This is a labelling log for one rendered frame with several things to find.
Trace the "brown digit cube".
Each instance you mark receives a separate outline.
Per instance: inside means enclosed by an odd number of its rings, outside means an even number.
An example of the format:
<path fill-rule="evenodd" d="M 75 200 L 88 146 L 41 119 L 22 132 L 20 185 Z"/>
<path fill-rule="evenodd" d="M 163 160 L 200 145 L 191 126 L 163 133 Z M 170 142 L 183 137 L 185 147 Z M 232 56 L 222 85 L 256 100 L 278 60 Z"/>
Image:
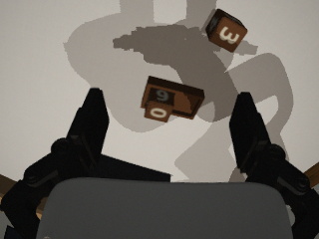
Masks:
<path fill-rule="evenodd" d="M 209 42 L 233 53 L 248 31 L 238 19 L 217 9 L 205 32 Z"/>
<path fill-rule="evenodd" d="M 167 122 L 173 108 L 174 93 L 151 87 L 146 102 L 146 119 Z"/>

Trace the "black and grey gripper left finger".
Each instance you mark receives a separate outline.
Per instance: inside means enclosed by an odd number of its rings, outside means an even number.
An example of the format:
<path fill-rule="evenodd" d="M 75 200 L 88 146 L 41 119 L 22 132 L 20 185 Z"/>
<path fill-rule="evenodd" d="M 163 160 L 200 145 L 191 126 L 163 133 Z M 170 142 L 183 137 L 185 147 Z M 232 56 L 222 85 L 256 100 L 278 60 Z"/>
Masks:
<path fill-rule="evenodd" d="M 24 178 L 3 196 L 1 208 L 22 239 L 36 239 L 40 223 L 36 209 L 55 185 L 90 177 L 88 170 L 99 164 L 109 122 L 103 91 L 90 88 L 67 136 L 55 140 L 51 152 L 30 165 Z"/>

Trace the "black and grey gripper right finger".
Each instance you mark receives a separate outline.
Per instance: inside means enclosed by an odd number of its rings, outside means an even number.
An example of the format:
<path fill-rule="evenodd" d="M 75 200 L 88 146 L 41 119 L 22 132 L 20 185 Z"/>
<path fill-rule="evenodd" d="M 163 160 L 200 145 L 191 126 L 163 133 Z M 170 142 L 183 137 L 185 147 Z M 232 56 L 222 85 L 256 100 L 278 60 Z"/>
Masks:
<path fill-rule="evenodd" d="M 245 182 L 277 189 L 295 216 L 293 239 L 314 239 L 319 233 L 319 194 L 311 189 L 309 178 L 285 159 L 284 149 L 271 144 L 251 93 L 237 95 L 229 130 L 237 168 L 247 175 Z"/>

